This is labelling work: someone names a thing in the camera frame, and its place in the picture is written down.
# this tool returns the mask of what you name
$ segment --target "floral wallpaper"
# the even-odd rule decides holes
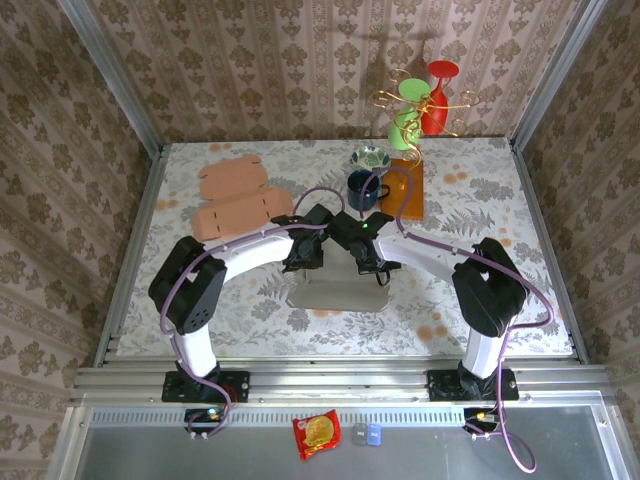
[[[524,153],[591,359],[640,453],[640,2],[607,4]]]
[[[467,135],[512,131],[577,0],[90,0],[165,143],[363,138],[393,113],[371,106],[389,69],[426,78],[447,59],[446,93]]]
[[[148,158],[55,1],[0,1],[0,478],[44,478]]]

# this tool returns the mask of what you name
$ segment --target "snack bag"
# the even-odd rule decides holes
[[[320,450],[335,448],[340,443],[340,422],[335,410],[293,421],[300,459],[304,462]]]

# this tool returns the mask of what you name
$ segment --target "patterned tablecloth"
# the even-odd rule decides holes
[[[158,328],[158,314],[147,288],[175,242],[191,234],[190,219],[201,200],[200,169],[247,154],[263,160],[269,184],[288,189],[294,199],[315,186],[346,189],[349,155],[375,141],[241,142],[175,144],[160,188],[156,210],[137,272],[119,342],[119,355],[172,355]],[[557,300],[513,157],[504,139],[423,139],[425,219],[407,222],[445,241],[467,242],[485,236],[501,241],[520,271],[543,292],[556,310]],[[315,201],[337,212],[331,194]],[[266,265],[225,285],[209,323],[219,355],[276,356],[311,354],[456,355],[466,344],[469,327],[460,314],[453,288],[426,272],[407,267],[393,272],[389,303],[380,313],[294,309],[286,304],[301,274],[282,274]],[[519,331],[509,355],[570,355],[564,322]],[[543,308],[529,298],[520,322],[540,320]]]

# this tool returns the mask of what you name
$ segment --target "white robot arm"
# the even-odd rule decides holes
[[[261,229],[261,235],[260,232],[250,234],[249,241],[203,260],[196,268],[196,279],[185,280],[171,303],[168,317],[176,327],[177,346],[186,366],[196,376],[206,378],[217,366],[207,324],[222,285],[236,275],[271,262],[283,262],[285,271],[319,268],[322,266],[321,244],[329,237],[355,257],[362,274],[389,274],[404,264],[452,284],[463,316],[471,327],[461,367],[478,381],[495,375],[504,333],[528,293],[520,284],[478,262],[460,263],[455,248],[450,253],[411,239],[407,234],[410,230],[400,231],[393,217],[379,212],[358,222],[344,212],[333,216],[316,205],[304,219],[279,217],[273,221],[280,226],[293,227],[293,223],[299,222],[327,227],[314,231],[292,228],[268,236],[264,234],[266,229]],[[428,236],[424,232],[416,233],[423,238]],[[476,251],[489,252],[493,261],[517,272],[495,240],[485,239],[475,247]],[[177,276],[203,251],[203,246],[191,237],[178,242],[149,288],[159,311]]]

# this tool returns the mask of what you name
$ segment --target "blue mug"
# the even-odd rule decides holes
[[[362,192],[362,187],[364,187],[367,178],[370,176],[371,172],[369,170],[357,170],[349,175],[347,188],[349,190],[348,199],[351,208],[355,208],[356,210],[360,208],[360,192]],[[387,192],[380,195],[380,190],[382,189],[386,189]],[[366,212],[367,210],[371,210],[378,200],[388,197],[389,193],[391,193],[389,185],[381,184],[378,177],[372,178],[369,185],[367,185],[367,190],[362,200],[362,211]]]

